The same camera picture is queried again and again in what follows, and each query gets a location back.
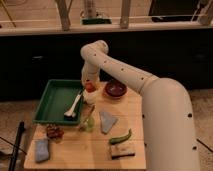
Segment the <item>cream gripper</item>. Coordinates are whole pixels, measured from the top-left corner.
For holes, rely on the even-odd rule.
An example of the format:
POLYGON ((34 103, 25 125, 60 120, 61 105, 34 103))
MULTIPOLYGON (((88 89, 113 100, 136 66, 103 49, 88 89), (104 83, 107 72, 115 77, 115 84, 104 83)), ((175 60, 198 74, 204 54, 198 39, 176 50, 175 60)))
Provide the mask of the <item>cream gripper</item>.
POLYGON ((98 76, 96 74, 90 74, 87 72, 83 72, 81 74, 82 85, 85 85, 87 81, 90 81, 94 86, 97 86, 98 76))

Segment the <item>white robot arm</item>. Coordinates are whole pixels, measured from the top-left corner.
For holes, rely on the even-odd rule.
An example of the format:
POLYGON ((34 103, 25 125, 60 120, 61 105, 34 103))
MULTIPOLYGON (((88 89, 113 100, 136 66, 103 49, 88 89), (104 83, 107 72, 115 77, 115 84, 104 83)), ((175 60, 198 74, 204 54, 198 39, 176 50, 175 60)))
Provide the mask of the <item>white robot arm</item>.
POLYGON ((146 171, 201 171, 192 103, 182 84, 110 57, 103 40, 80 54, 84 81, 97 82, 105 71, 142 97, 146 171))

